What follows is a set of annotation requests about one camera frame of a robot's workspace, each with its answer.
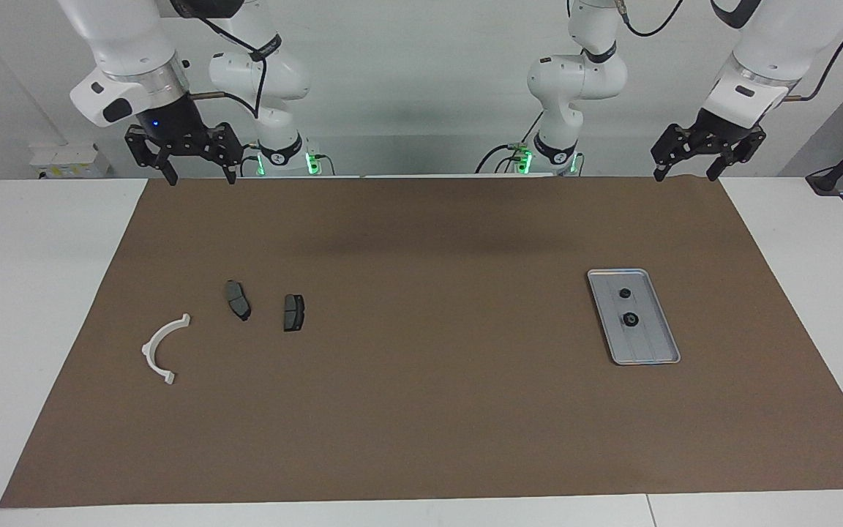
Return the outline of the brown table mat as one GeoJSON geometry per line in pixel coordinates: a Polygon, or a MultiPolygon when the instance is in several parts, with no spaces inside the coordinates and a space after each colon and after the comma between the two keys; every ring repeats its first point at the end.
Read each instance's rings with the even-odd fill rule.
{"type": "Polygon", "coordinates": [[[193,179],[145,186],[0,507],[820,488],[843,393],[720,184],[193,179]],[[596,268],[679,363],[612,362],[596,268]]]}

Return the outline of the white curved plastic bracket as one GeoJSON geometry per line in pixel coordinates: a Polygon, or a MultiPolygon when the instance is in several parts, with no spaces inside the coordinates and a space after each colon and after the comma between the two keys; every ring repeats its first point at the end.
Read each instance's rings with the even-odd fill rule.
{"type": "Polygon", "coordinates": [[[157,363],[158,347],[169,334],[180,329],[187,328],[190,326],[190,323],[191,315],[189,313],[184,313],[179,319],[169,321],[164,324],[164,326],[158,328],[158,330],[151,335],[147,343],[144,343],[140,348],[147,366],[151,371],[153,371],[153,373],[157,374],[162,381],[167,384],[167,386],[173,386],[176,379],[176,373],[172,370],[167,370],[167,368],[161,367],[160,364],[157,363]]]}

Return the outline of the silver metal tray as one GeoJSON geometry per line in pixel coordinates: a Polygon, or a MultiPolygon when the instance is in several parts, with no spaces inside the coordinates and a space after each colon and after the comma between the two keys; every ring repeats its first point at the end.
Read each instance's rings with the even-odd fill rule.
{"type": "Polygon", "coordinates": [[[651,277],[642,268],[596,268],[588,271],[596,314],[613,363],[619,366],[669,365],[681,354],[659,303],[651,277]],[[629,298],[619,290],[632,291],[629,298]],[[623,325],[624,313],[636,313],[636,327],[623,325]]]}

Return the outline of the dark grey angled brake pad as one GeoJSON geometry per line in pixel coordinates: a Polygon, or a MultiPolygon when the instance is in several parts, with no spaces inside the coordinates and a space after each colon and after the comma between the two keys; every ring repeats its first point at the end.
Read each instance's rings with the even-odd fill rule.
{"type": "Polygon", "coordinates": [[[228,306],[232,313],[241,321],[248,321],[252,313],[252,308],[249,304],[247,296],[243,289],[243,285],[235,280],[229,280],[225,284],[225,300],[228,301],[228,306]]]}

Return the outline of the white wall box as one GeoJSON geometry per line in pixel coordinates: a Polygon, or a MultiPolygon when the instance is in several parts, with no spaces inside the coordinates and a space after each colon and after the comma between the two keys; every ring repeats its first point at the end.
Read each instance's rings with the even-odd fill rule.
{"type": "Polygon", "coordinates": [[[95,143],[33,147],[28,165],[37,178],[108,178],[113,175],[107,157],[95,143]]]}

